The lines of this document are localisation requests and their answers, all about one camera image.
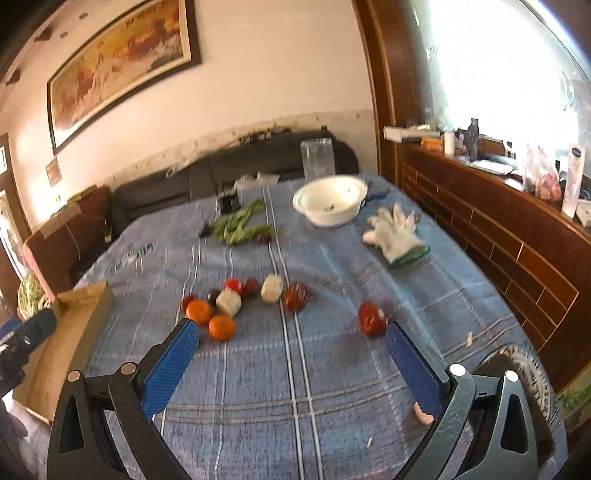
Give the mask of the orange tangerine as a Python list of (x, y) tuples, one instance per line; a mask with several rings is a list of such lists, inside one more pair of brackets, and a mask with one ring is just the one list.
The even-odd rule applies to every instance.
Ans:
[(197, 323), (200, 327), (207, 327), (212, 316), (212, 307), (204, 300), (192, 300), (185, 309), (185, 317)]
[(208, 333), (216, 341), (228, 341), (235, 336), (235, 321), (225, 314), (215, 315), (208, 323)]

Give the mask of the small red date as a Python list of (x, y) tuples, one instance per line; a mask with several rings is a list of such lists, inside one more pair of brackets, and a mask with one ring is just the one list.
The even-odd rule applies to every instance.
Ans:
[(185, 313), (186, 309), (188, 307), (188, 305), (195, 301), (197, 299), (197, 297), (195, 297), (194, 295), (188, 295), (186, 296), (182, 301), (181, 301), (181, 312)]

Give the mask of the orange tangerine front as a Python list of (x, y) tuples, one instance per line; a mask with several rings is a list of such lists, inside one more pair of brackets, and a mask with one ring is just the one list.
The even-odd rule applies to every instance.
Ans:
[(225, 314), (215, 315), (208, 323), (208, 333), (216, 341), (228, 341), (235, 336), (235, 321)]

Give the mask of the white cake piece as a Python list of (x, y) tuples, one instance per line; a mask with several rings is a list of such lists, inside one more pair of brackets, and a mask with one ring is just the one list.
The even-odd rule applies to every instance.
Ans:
[(223, 289), (215, 299), (216, 308), (230, 317), (235, 315), (242, 309), (242, 297), (231, 289)]
[(260, 289), (260, 297), (266, 303), (277, 303), (283, 295), (283, 277), (276, 274), (266, 276), (263, 281), (262, 289)]

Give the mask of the red cherry tomato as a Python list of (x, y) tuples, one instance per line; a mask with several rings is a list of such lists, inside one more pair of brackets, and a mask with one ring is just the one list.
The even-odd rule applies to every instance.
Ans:
[(225, 280), (223, 283), (223, 288), (232, 290), (239, 296), (242, 296), (243, 292), (245, 292), (245, 285), (243, 285), (242, 280), (237, 278), (229, 278), (228, 280)]

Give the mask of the large red date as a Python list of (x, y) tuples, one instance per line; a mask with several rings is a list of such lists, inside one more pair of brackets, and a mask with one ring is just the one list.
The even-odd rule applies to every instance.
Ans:
[(301, 282), (291, 283), (281, 297), (283, 307), (290, 312), (301, 312), (307, 305), (308, 287)]

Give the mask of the dark red date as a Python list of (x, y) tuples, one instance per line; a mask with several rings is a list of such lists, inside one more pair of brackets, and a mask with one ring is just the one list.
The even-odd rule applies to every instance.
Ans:
[(243, 283), (243, 296), (246, 298), (254, 298), (259, 295), (259, 281), (256, 278), (249, 278)]

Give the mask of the cardboard tray box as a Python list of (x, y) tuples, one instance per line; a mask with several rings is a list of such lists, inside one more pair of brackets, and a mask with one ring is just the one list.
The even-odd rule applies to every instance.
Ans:
[(57, 295), (52, 310), (57, 327), (30, 357), (25, 380), (13, 400), (46, 424), (55, 417), (59, 396), (72, 370), (84, 371), (114, 296), (105, 282)]

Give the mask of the wooden side cabinet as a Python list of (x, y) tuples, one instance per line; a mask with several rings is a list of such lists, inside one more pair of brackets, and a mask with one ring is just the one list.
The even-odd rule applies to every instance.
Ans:
[(485, 273), (555, 390), (566, 390), (590, 365), (589, 235), (543, 201), (417, 145), (382, 141), (379, 171)]

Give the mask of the white work glove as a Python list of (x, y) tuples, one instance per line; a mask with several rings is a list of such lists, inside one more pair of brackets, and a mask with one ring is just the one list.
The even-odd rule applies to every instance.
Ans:
[(404, 213), (399, 203), (391, 209), (380, 207), (368, 219), (370, 229), (363, 233), (363, 244), (382, 252), (392, 268), (402, 268), (425, 257), (430, 247), (416, 233), (416, 215)]

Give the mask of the blue plaid tablecloth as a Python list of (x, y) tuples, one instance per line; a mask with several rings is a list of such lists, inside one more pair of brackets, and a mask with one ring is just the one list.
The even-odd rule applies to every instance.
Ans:
[(200, 232), (216, 210), (206, 198), (132, 222), (81, 278), (105, 282), (114, 302), (87, 374), (140, 359), (179, 321), (181, 301), (204, 298), (228, 279), (270, 274), (311, 290), (304, 310), (250, 299), (235, 337), (202, 334), (197, 351), (154, 423), (193, 479), (390, 479), (425, 434), (413, 397), (384, 338), (360, 329), (370, 301), (411, 326), (450, 363), (475, 369), (500, 348), (539, 368), (536, 330), (515, 306), (545, 288), (515, 284), (495, 246), (461, 241), (467, 218), (423, 216), (430, 248), (394, 269), (363, 244), (370, 203), (345, 226), (311, 226), (293, 207), (297, 182), (250, 189), (254, 221), (276, 229), (269, 243), (229, 247)]

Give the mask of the green leafy vegetable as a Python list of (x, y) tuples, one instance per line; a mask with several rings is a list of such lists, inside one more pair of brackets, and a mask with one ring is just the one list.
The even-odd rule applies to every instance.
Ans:
[(256, 241), (259, 234), (270, 233), (273, 236), (276, 230), (269, 224), (250, 225), (250, 219), (263, 211), (262, 198), (256, 198), (245, 208), (239, 209), (228, 216), (219, 217), (211, 225), (212, 235), (228, 246), (235, 246), (245, 242)]

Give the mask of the small black device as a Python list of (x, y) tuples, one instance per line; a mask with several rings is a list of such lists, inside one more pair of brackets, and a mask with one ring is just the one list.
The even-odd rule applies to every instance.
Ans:
[(218, 202), (221, 215), (229, 215), (240, 209), (238, 192), (235, 190), (222, 192), (221, 196), (218, 197)]

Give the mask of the black leather sofa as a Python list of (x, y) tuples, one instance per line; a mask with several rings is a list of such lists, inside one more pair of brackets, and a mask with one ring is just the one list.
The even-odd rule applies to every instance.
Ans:
[(327, 127), (258, 131), (240, 138), (236, 146), (193, 159), (177, 172), (168, 167), (117, 187), (111, 197), (112, 236), (118, 237), (143, 215), (212, 196), (245, 175), (276, 175), (280, 181), (300, 179), (304, 176), (301, 142), (317, 139), (332, 141), (336, 173), (360, 172), (353, 149)]

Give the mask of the framed horse painting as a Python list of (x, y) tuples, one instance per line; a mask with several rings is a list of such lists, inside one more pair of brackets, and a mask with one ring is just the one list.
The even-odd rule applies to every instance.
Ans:
[(46, 86), (52, 151), (152, 84), (201, 63), (192, 1), (142, 1), (97, 31)]

